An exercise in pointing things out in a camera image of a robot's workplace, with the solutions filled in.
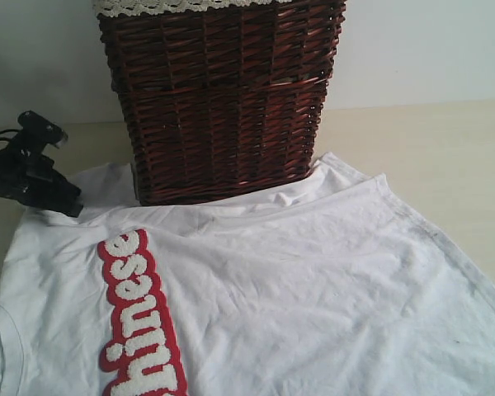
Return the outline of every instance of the lace trim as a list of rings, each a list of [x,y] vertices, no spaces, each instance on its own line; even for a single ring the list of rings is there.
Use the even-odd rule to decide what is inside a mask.
[[[119,15],[134,17],[143,12],[149,15],[188,10],[202,12],[208,8],[246,7],[250,4],[269,4],[270,2],[272,0],[93,0],[93,8],[96,14],[107,17]]]

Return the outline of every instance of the wicker basket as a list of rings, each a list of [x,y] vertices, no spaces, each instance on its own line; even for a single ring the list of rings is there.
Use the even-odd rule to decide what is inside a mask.
[[[99,16],[143,205],[308,176],[344,0]]]

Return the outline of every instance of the table surface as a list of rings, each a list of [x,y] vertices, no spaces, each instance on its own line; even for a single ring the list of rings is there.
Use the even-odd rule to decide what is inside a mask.
[[[65,129],[68,145],[47,150],[64,174],[131,159],[121,123]],[[371,176],[386,173],[495,284],[495,101],[325,111],[316,155],[327,151]],[[0,270],[21,213],[0,199]]]

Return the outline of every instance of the brown wicker basket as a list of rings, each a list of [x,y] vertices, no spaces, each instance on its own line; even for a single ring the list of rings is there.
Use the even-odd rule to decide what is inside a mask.
[[[344,0],[99,16],[143,205],[308,176]]]

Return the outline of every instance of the white wall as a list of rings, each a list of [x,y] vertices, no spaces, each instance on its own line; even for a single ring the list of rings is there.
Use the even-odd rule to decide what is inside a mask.
[[[495,0],[349,0],[327,108],[495,98]],[[0,126],[120,120],[90,0],[0,0]]]

